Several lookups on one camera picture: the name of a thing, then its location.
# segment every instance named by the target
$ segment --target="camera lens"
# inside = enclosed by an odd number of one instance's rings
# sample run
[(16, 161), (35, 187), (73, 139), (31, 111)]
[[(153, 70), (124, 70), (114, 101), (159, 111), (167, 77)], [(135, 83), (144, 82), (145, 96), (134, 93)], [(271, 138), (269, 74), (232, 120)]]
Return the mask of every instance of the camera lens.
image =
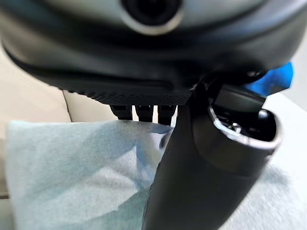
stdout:
[(181, 0), (122, 0), (127, 13), (147, 26), (160, 26), (172, 20), (181, 7)]

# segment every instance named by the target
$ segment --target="blue plastic part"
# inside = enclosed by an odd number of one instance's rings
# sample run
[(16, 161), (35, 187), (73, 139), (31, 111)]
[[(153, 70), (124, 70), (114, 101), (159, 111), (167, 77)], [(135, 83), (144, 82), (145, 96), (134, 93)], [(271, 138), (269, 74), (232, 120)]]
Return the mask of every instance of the blue plastic part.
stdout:
[(269, 96), (271, 94), (289, 89), (294, 75), (293, 65), (291, 62), (278, 68), (267, 72), (261, 79), (244, 87), (252, 92), (258, 93), (262, 96)]

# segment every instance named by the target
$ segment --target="textured black surface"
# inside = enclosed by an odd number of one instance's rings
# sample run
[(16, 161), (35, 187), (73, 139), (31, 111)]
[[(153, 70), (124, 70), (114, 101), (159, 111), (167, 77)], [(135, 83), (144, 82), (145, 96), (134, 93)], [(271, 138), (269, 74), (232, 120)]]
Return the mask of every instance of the textured black surface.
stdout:
[(86, 93), (86, 95), (103, 104), (113, 105), (184, 105), (189, 96), (185, 94), (164, 94), (164, 95), (146, 95), (146, 94), (124, 94), (124, 93)]

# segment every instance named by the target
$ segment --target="silver rim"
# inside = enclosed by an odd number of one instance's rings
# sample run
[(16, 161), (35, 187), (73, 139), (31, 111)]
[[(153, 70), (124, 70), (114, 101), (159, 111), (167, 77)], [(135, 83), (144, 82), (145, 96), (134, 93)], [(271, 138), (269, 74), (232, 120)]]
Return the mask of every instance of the silver rim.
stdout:
[(275, 138), (272, 141), (263, 141), (254, 138), (250, 138), (244, 136), (240, 133), (237, 133), (227, 127), (225, 127), (220, 120), (217, 118), (214, 110), (212, 107), (209, 107), (209, 114), (211, 119), (213, 120), (214, 126), (219, 129), (222, 133), (224, 133), (229, 139), (239, 142), (243, 145), (250, 146), (257, 149), (262, 150), (272, 150), (277, 148), (282, 140), (282, 132), (281, 132), (281, 124), (278, 118), (274, 115), (275, 122), (276, 122), (276, 134)]
[(159, 36), (169, 33), (181, 23), (183, 18), (183, 10), (181, 6), (171, 20), (159, 26), (149, 26), (138, 22), (132, 18), (131, 15), (123, 7), (121, 7), (121, 18), (129, 28), (140, 34), (148, 36)]

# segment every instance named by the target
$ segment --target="metal ring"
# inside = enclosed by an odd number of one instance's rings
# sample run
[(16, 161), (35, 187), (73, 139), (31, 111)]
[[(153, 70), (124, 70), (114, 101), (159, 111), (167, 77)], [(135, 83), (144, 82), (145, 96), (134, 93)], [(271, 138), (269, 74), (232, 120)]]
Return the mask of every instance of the metal ring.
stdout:
[(180, 6), (177, 13), (171, 20), (163, 25), (150, 26), (144, 25), (135, 20), (123, 7), (121, 7), (121, 18), (123, 22), (132, 30), (148, 36), (159, 36), (167, 34), (168, 32), (177, 28), (183, 18), (183, 8)]

